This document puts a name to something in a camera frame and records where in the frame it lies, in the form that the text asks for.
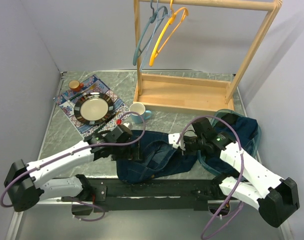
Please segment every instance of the blue hanger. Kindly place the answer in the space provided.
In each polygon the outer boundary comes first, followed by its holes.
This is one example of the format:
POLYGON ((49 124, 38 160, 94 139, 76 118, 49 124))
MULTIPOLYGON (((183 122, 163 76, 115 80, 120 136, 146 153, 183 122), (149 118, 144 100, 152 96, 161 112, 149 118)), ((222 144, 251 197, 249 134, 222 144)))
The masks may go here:
POLYGON ((133 65, 136 66, 137 64, 137 59, 141 56, 142 52, 145 50, 145 48, 147 47, 148 43, 150 42, 150 40, 152 39, 153 37, 153 34, 150 36, 150 38, 148 39, 148 41, 146 42, 145 46, 140 49, 140 46, 141 46, 141 43, 142 43, 142 40, 143 40, 143 37, 149 27, 150 24, 154 23, 155 20, 156 20, 156 17, 158 15, 158 12, 161 11, 162 9, 163 10, 163 14, 162 14, 162 18, 160 21, 157 22, 157 25, 155 27, 155 31, 158 29, 158 27, 162 24, 165 16, 168 14, 168 10, 167 10, 167 7, 166 6, 161 6, 159 7, 156 11, 153 7, 153 0, 151 0, 151 9, 153 10, 153 15, 149 18, 147 24, 145 25, 145 28, 143 29, 143 32, 140 36, 140 39, 138 40, 138 43, 137 43, 137 46, 136 46, 136 49, 135 49, 135 52, 134 52, 134 57, 133 57, 133 65))

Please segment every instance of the black rimmed plate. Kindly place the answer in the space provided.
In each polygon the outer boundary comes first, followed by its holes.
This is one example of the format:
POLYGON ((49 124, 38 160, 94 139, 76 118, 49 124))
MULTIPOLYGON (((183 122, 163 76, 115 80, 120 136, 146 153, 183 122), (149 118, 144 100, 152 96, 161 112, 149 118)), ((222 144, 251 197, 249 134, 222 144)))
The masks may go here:
POLYGON ((78 121, 86 125, 101 124, 113 114, 113 101, 100 92, 83 94, 74 107, 74 114, 78 121))

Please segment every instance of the light blue mug handle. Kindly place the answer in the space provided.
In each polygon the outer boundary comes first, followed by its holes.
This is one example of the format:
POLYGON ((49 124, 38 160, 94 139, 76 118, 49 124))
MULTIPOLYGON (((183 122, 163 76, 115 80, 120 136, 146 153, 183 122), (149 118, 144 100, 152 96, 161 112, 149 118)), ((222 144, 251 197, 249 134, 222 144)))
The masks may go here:
POLYGON ((146 113, 146 115, 145 115, 145 117, 144 117, 145 120, 146 120, 146 119, 149 119, 149 118, 152 116, 152 112, 149 111, 149 110, 146 110, 145 113, 146 113))

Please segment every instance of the patterned placemat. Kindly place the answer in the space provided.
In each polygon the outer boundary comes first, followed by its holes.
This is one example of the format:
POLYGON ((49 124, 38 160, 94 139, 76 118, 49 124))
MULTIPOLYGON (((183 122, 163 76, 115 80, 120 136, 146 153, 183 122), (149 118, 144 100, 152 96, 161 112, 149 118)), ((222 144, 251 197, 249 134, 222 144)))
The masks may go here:
MULTIPOLYGON (((116 120, 125 112, 128 112, 129 107, 105 84, 102 80, 100 80, 96 75, 93 75, 83 81, 83 88, 82 90, 86 90, 86 93, 104 93, 107 94, 114 103, 114 112, 119 111, 119 114, 115 116, 112 120, 110 120, 106 126, 102 129, 103 130, 110 130, 113 127, 115 127, 116 120)), ((76 95, 77 92, 74 92, 72 90, 67 90, 66 92, 60 94, 55 98, 56 104, 62 109, 62 111, 65 113, 65 115, 68 117, 68 119, 71 121, 71 123, 75 126, 77 131, 82 135, 82 137, 87 137, 91 135, 97 128, 100 127, 100 125, 85 125, 81 122, 79 122, 76 117, 74 116, 74 107, 75 103, 78 101, 81 96, 68 101, 72 96, 76 95)))

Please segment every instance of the white mug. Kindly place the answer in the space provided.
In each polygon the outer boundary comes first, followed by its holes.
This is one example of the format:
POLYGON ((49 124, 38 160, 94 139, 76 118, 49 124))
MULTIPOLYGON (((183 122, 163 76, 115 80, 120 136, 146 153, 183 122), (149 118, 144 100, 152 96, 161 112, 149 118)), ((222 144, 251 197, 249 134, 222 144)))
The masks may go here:
MULTIPOLYGON (((130 112, 137 112, 139 115, 143 117, 144 120, 149 119, 152 116, 152 112, 145 109, 145 106, 141 104, 140 102, 135 102, 132 105, 130 105, 130 112)), ((134 123, 141 124, 142 120, 141 118, 131 113, 131 118, 134 123)))

